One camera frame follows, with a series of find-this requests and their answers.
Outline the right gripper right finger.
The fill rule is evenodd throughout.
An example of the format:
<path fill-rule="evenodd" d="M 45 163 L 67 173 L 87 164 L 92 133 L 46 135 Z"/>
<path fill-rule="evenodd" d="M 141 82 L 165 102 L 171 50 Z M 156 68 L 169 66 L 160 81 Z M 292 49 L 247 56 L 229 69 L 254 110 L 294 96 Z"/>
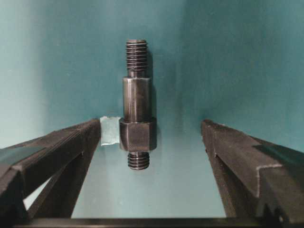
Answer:
<path fill-rule="evenodd" d="M 304 225 L 304 155 L 211 120 L 201 135 L 225 214 Z"/>

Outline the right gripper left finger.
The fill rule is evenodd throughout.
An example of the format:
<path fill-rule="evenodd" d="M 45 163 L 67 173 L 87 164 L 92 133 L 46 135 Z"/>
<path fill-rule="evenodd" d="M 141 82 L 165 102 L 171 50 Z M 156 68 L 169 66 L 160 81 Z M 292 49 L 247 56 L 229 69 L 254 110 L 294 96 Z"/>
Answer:
<path fill-rule="evenodd" d="M 1 149 L 1 227 L 97 227 L 71 215 L 100 139 L 92 119 Z"/>

